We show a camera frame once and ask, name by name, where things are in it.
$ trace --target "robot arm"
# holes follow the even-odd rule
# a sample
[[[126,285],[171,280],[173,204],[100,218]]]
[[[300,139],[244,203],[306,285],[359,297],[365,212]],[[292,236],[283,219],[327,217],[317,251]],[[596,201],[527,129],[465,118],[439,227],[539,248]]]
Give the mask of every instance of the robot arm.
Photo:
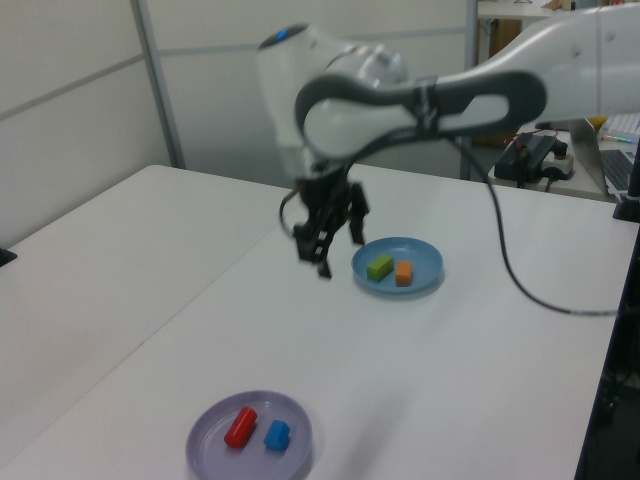
[[[294,231],[300,257],[330,276],[333,233],[355,218],[354,241],[363,242],[368,208],[359,187],[354,203],[346,172],[378,150],[534,119],[640,111],[639,21],[640,5],[560,15],[474,69],[413,83],[401,57],[381,45],[336,41],[307,26],[267,39],[258,52],[261,87],[285,170],[310,213]]]

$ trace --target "orange block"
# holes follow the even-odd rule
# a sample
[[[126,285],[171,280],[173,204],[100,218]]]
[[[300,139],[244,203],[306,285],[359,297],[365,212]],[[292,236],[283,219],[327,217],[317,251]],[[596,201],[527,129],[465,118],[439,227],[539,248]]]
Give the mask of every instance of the orange block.
[[[398,287],[411,285],[411,262],[399,261],[396,265],[396,285]]]

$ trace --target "green block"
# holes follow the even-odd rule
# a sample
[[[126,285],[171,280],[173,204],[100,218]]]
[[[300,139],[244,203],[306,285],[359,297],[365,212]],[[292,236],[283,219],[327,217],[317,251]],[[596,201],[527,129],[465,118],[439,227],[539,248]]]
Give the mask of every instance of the green block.
[[[379,282],[393,272],[393,257],[383,253],[367,266],[367,278]]]

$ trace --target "blue block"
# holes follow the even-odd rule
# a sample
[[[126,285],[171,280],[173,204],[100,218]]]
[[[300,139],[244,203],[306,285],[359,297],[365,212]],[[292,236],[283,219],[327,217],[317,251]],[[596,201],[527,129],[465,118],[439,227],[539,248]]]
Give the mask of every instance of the blue block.
[[[269,450],[275,450],[276,452],[282,452],[289,445],[289,425],[282,420],[274,420],[267,436],[264,437],[264,444]]]

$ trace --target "white wall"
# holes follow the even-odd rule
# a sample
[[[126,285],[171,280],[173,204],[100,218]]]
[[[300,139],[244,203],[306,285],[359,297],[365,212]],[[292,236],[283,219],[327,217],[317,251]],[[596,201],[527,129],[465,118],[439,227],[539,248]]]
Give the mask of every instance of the white wall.
[[[0,245],[169,164],[129,0],[0,0]]]
[[[287,186],[258,90],[255,53],[283,26],[312,22],[400,51],[415,77],[464,70],[471,58],[469,0],[141,0],[165,105],[190,170]],[[369,163],[458,177],[460,156],[434,143],[382,152]]]

